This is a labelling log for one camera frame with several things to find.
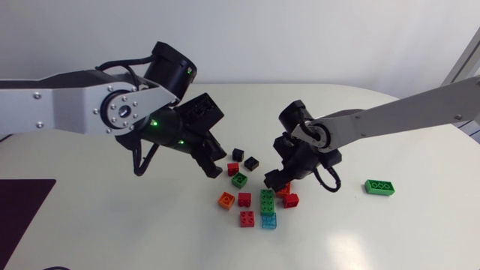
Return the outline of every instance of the black cable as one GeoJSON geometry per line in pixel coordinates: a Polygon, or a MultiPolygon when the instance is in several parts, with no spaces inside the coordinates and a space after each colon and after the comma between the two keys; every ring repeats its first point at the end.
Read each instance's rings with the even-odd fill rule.
{"type": "Polygon", "coordinates": [[[130,75],[132,76],[133,85],[136,87],[137,90],[140,90],[140,81],[138,80],[138,77],[135,74],[135,71],[127,65],[122,65],[122,67],[125,68],[128,71],[128,73],[130,73],[130,75]]]}
{"type": "Polygon", "coordinates": [[[148,151],[148,154],[146,157],[143,159],[143,163],[140,165],[142,162],[142,146],[139,143],[139,145],[132,151],[132,156],[133,156],[133,173],[135,173],[136,176],[142,176],[143,173],[147,170],[149,167],[150,161],[152,161],[153,156],[155,155],[155,152],[158,150],[159,145],[157,143],[154,143],[150,150],[148,151]]]}
{"type": "Polygon", "coordinates": [[[0,139],[0,143],[3,142],[3,141],[5,141],[6,139],[10,138],[11,136],[12,136],[12,134],[7,135],[7,136],[1,138],[1,139],[0,139]]]}
{"type": "Polygon", "coordinates": [[[70,269],[63,266],[53,266],[53,267],[45,268],[44,270],[70,270],[70,269]]]}
{"type": "Polygon", "coordinates": [[[471,134],[469,135],[469,137],[471,137],[471,136],[473,136],[473,135],[477,134],[479,131],[480,131],[480,130],[477,130],[477,131],[475,131],[474,133],[471,133],[471,134]]]}
{"type": "Polygon", "coordinates": [[[463,124],[462,124],[460,127],[458,127],[458,128],[463,128],[465,125],[468,125],[471,121],[472,121],[472,120],[467,121],[466,123],[463,123],[463,124]]]}
{"type": "Polygon", "coordinates": [[[333,178],[335,179],[335,184],[336,184],[336,187],[329,187],[328,185],[325,184],[325,182],[322,180],[322,178],[320,177],[320,174],[318,173],[318,170],[317,168],[313,169],[313,174],[315,175],[316,177],[316,180],[318,180],[318,182],[327,190],[327,191],[330,191],[330,192],[337,192],[340,187],[341,187],[341,181],[340,181],[340,177],[338,176],[337,172],[335,172],[335,170],[333,168],[327,168],[328,172],[331,174],[331,176],[333,176],[333,178]]]}
{"type": "Polygon", "coordinates": [[[113,67],[119,67],[119,66],[131,66],[131,65],[143,65],[143,64],[148,64],[150,62],[153,62],[157,58],[156,55],[150,55],[149,57],[145,58],[140,58],[140,59],[126,59],[126,60],[117,60],[117,61],[108,61],[105,62],[98,67],[96,67],[96,70],[99,71],[105,71],[106,69],[113,68],[113,67]]]}

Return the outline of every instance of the green lego brick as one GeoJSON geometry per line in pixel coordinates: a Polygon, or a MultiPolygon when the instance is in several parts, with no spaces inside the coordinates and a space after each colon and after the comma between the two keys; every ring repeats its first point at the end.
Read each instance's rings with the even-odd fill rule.
{"type": "Polygon", "coordinates": [[[274,195],[275,195],[275,193],[273,192],[273,190],[261,190],[260,191],[260,201],[263,201],[263,200],[272,200],[273,201],[274,195]]]}
{"type": "Polygon", "coordinates": [[[365,182],[365,190],[369,194],[378,194],[390,196],[395,192],[393,184],[389,181],[367,180],[365,182]]]}
{"type": "Polygon", "coordinates": [[[261,208],[260,210],[261,215],[271,216],[275,214],[275,204],[273,203],[273,201],[262,202],[262,204],[260,205],[260,208],[261,208]]]}
{"type": "Polygon", "coordinates": [[[241,174],[240,172],[237,172],[232,178],[232,184],[237,188],[243,188],[243,186],[247,184],[247,180],[247,176],[241,174]]]}
{"type": "Polygon", "coordinates": [[[273,190],[260,191],[260,214],[263,216],[272,216],[275,214],[275,193],[273,190]]]}

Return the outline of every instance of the dark purple mat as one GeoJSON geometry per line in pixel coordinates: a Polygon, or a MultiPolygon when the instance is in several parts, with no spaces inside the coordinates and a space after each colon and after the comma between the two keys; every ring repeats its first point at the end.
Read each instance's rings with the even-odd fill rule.
{"type": "Polygon", "coordinates": [[[55,183],[54,179],[0,180],[0,269],[55,183]]]}

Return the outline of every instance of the red lego brick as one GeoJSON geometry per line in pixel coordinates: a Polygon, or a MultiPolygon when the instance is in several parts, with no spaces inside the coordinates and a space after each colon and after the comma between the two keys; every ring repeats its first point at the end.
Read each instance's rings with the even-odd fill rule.
{"type": "Polygon", "coordinates": [[[250,207],[252,203],[252,193],[238,193],[238,206],[250,207]]]}
{"type": "Polygon", "coordinates": [[[255,214],[253,211],[240,212],[240,227],[255,227],[255,214]]]}
{"type": "Polygon", "coordinates": [[[283,198],[284,208],[296,207],[298,204],[299,204],[299,197],[295,193],[288,194],[283,198]]]}
{"type": "Polygon", "coordinates": [[[283,198],[288,194],[290,194],[290,182],[286,183],[285,187],[277,192],[277,197],[283,198]]]}
{"type": "Polygon", "coordinates": [[[228,168],[228,176],[234,176],[240,170],[238,163],[228,163],[226,167],[228,168]]]}
{"type": "Polygon", "coordinates": [[[230,210],[232,208],[233,202],[235,202],[235,196],[228,194],[227,192],[223,192],[220,199],[218,199],[218,205],[226,210],[230,210]]]}

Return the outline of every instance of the orange lego brick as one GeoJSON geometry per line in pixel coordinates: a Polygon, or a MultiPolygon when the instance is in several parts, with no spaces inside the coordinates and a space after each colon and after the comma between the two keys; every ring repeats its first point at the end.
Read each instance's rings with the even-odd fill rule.
{"type": "Polygon", "coordinates": [[[223,192],[220,199],[218,199],[218,205],[226,210],[230,210],[232,208],[233,202],[235,202],[235,196],[227,192],[223,192]]]}
{"type": "Polygon", "coordinates": [[[286,195],[290,194],[290,183],[291,182],[286,183],[286,186],[277,192],[277,197],[283,198],[286,195]]]}

